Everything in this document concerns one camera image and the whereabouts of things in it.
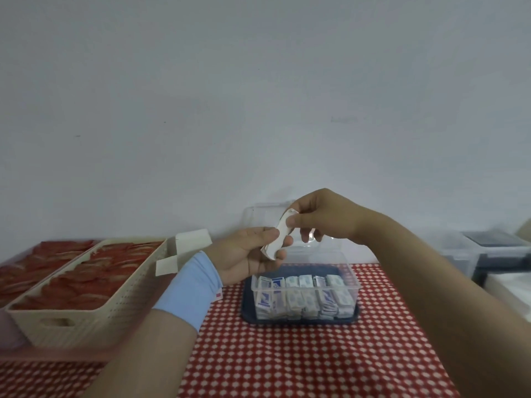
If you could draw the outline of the small white packet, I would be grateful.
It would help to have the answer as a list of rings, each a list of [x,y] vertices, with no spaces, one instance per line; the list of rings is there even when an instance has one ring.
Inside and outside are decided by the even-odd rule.
[[[287,219],[298,213],[298,211],[292,208],[286,210],[276,226],[276,229],[279,232],[278,238],[261,248],[262,254],[270,261],[275,261],[277,259],[277,252],[282,249],[285,238],[294,230],[293,227],[287,226]]]

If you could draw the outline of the person's left hand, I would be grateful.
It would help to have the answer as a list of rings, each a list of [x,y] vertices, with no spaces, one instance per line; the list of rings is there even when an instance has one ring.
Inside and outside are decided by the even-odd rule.
[[[218,271],[224,287],[252,275],[275,271],[287,257],[285,248],[293,244],[292,237],[288,235],[282,249],[277,252],[277,259],[270,261],[261,252],[263,246],[242,246],[240,231],[214,241],[203,250]]]

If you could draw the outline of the open white cardboard box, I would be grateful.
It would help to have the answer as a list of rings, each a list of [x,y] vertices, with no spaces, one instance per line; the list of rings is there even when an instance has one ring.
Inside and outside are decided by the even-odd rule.
[[[156,277],[178,273],[194,254],[211,244],[207,229],[176,234],[167,242],[168,256],[156,261]]]

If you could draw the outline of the person's left forearm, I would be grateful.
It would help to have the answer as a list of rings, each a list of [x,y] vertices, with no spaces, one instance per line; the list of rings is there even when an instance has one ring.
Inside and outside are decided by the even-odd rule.
[[[176,398],[198,334],[153,308],[81,398]]]

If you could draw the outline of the light blue wristband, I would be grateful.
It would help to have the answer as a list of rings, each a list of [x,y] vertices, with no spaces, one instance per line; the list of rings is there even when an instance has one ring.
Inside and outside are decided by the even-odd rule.
[[[176,274],[153,306],[191,325],[197,332],[222,289],[222,280],[207,254],[200,251]]]

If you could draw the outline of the person's right forearm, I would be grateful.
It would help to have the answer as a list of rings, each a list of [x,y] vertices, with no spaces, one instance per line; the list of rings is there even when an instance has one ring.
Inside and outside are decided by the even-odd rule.
[[[531,398],[531,323],[388,216],[364,208],[375,254],[464,398]]]

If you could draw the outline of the red white checkered tablecloth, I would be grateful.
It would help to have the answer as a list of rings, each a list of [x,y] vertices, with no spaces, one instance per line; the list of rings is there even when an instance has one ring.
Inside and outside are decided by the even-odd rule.
[[[361,314],[342,326],[249,325],[243,284],[213,303],[177,398],[459,398],[376,264],[352,265]]]

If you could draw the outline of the person's right hand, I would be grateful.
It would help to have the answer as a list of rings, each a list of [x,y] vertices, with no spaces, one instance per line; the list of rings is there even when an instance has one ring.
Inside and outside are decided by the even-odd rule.
[[[358,245],[366,245],[366,234],[382,214],[362,207],[328,188],[322,188],[295,200],[289,208],[298,213],[316,213],[317,228],[298,228],[304,241],[314,230],[314,237],[321,241],[326,235],[347,239]]]

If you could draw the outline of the clear storage bin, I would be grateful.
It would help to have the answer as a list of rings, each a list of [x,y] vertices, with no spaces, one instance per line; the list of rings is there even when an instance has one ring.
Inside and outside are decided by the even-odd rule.
[[[445,231],[437,249],[483,287],[489,275],[531,272],[531,242],[502,230]]]

